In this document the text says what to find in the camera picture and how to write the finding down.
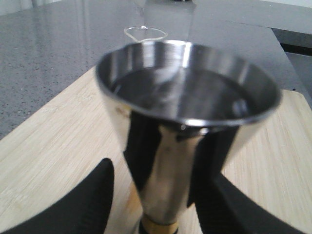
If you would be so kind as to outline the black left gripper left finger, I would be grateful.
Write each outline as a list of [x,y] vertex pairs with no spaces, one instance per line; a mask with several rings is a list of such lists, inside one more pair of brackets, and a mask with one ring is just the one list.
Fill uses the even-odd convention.
[[114,167],[104,158],[73,190],[7,234],[102,234],[113,202]]

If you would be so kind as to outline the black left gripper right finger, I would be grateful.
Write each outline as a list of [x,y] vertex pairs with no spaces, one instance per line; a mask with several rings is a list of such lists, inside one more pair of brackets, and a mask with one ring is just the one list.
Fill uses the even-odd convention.
[[270,214],[225,176],[195,177],[195,207],[204,234],[301,234]]

